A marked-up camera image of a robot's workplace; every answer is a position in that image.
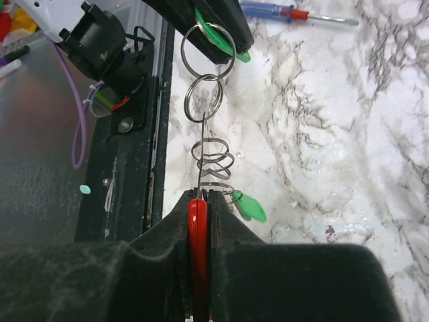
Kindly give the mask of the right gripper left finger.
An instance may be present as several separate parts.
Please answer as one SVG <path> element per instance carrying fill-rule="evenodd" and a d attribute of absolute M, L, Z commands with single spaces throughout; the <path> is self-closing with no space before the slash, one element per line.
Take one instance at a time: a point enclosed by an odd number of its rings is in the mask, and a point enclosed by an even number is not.
<path fill-rule="evenodd" d="M 185 320 L 193 195 L 131 242 L 1 246 L 1 320 Z"/>

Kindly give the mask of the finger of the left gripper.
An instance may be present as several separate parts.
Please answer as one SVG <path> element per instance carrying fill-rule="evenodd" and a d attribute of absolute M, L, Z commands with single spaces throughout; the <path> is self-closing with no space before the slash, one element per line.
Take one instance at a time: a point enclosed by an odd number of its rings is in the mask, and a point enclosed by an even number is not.
<path fill-rule="evenodd" d="M 237 0 L 147 0 L 152 9 L 182 35 L 196 26 L 188 40 L 211 62 L 224 64 L 236 48 L 237 59 L 248 63 L 254 44 L 252 33 Z"/>

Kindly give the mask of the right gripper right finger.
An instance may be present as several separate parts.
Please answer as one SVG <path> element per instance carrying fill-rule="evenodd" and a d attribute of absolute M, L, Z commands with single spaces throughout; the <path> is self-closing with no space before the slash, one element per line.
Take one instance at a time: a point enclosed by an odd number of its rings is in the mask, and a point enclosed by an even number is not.
<path fill-rule="evenodd" d="M 383 268 L 355 244 L 269 244 L 207 197 L 215 321 L 400 321 Z"/>

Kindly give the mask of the green key tag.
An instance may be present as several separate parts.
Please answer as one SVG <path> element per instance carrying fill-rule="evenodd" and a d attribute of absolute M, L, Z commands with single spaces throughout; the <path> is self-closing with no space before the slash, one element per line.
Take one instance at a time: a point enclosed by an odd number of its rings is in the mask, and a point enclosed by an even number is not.
<path fill-rule="evenodd" d="M 208 38 L 209 42 L 215 45 L 219 50 L 225 54 L 232 56 L 233 50 L 231 44 L 228 43 L 214 27 L 209 26 L 209 23 L 205 22 L 199 10 L 195 9 L 196 22 L 201 32 Z"/>

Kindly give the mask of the keyring bunch with tags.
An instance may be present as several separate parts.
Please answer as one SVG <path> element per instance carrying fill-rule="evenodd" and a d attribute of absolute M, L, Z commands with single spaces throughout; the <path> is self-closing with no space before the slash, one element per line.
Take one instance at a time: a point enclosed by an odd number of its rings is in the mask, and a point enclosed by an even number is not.
<path fill-rule="evenodd" d="M 184 98 L 185 116 L 193 123 L 201 124 L 200 139 L 192 146 L 191 154 L 198 167 L 198 181 L 196 196 L 188 204 L 188 248 L 190 252 L 190 269 L 192 281 L 192 320 L 209 321 L 208 306 L 208 195 L 203 193 L 204 187 L 217 186 L 222 188 L 223 195 L 229 195 L 236 210 L 247 221 L 256 220 L 262 223 L 267 221 L 265 210 L 254 198 L 234 189 L 226 181 L 231 178 L 231 167 L 235 163 L 235 157 L 230 151 L 226 141 L 206 135 L 208 120 L 215 116 L 224 97 L 223 79 L 230 73 L 236 59 L 236 48 L 233 48 L 231 63 L 227 69 L 218 74 L 199 74 L 189 64 L 185 54 L 185 41 L 191 32 L 197 30 L 196 26 L 190 28 L 181 42 L 180 54 L 187 70 L 196 77 L 186 91 Z M 201 82 L 215 82 L 217 94 L 214 102 L 210 104 L 207 112 L 200 119 L 195 118 L 190 110 L 192 94 Z"/>

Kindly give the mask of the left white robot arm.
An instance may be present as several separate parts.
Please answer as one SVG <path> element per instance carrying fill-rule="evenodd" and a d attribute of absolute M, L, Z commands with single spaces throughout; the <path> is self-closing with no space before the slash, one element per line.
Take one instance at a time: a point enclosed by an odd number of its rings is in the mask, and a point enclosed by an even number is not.
<path fill-rule="evenodd" d="M 108 11 L 86 1 L 18 1 L 17 3 L 85 76 L 103 81 L 120 95 L 143 83 L 143 70 L 125 53 L 125 30 Z M 225 28 L 238 53 L 254 43 L 238 1 L 147 1 L 168 23 L 185 34 L 201 13 L 207 23 Z"/>

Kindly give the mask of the blue red screwdriver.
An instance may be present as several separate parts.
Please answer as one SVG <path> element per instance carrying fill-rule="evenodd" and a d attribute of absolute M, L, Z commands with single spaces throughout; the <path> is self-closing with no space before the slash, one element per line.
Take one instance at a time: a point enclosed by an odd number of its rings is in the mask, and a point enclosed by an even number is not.
<path fill-rule="evenodd" d="M 293 5 L 276 5 L 273 3 L 244 1 L 241 3 L 241 10 L 245 17 L 270 19 L 284 21 L 287 23 L 292 21 L 308 21 L 309 19 L 315 19 L 320 21 L 343 23 L 349 26 L 359 25 L 359 22 L 356 19 L 312 14 L 309 11 L 297 9 Z"/>

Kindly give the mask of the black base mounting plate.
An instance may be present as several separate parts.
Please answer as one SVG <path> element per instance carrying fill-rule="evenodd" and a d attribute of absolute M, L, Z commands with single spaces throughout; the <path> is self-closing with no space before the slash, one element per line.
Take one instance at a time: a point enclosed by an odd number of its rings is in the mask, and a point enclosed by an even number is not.
<path fill-rule="evenodd" d="M 99 119 L 91 145 L 86 185 L 76 226 L 76 242 L 137 238 L 162 219 L 174 28 L 156 34 L 156 73 L 142 130 L 110 135 L 110 119 Z"/>

